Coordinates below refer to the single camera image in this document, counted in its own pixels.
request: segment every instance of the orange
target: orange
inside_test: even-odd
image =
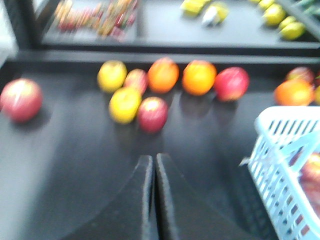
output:
[[[284,81],[274,90],[279,105],[308,106],[315,98],[312,85],[304,80]]]
[[[204,95],[213,87],[216,75],[217,69],[210,62],[193,60],[183,71],[183,89],[191,95]]]
[[[147,75],[150,90],[154,93],[165,94],[178,81],[179,67],[170,58],[163,57],[151,65]]]

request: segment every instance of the basket handle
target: basket handle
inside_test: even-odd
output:
[[[284,156],[289,156],[294,150],[303,147],[301,155],[297,158],[296,162],[290,167],[295,173],[298,173],[307,162],[309,156],[315,151],[316,147],[320,144],[320,130],[307,133],[299,137],[296,141],[284,146],[280,152]]]

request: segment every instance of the black shelf surface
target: black shelf surface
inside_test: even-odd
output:
[[[98,0],[74,0],[75,8],[95,6]],[[141,0],[135,24],[119,42],[102,39],[96,32],[81,29],[61,33],[53,24],[53,3],[44,8],[47,17],[42,44],[52,49],[105,50],[115,52],[166,52],[225,55],[319,55],[320,43],[308,32],[296,41],[281,39],[279,30],[264,25],[263,12],[247,0],[225,0],[230,10],[221,25],[201,25],[196,18],[183,15],[180,0]]]
[[[257,137],[254,120],[273,106],[273,90],[295,66],[318,70],[319,58],[166,54],[181,70],[194,59],[218,69],[244,67],[249,90],[221,103],[213,91],[192,97],[180,81],[162,97],[169,105],[163,130],[141,132],[137,122],[114,123],[109,94],[97,86],[106,60],[147,70],[162,54],[19,52],[3,65],[0,87],[18,77],[44,93],[41,112],[24,125],[0,114],[0,224],[11,240],[60,240],[107,207],[130,178],[140,155],[169,153],[199,198],[240,228],[265,240],[276,234],[248,169],[239,167]],[[144,98],[155,96],[147,91]],[[152,240],[159,239],[151,211]]]

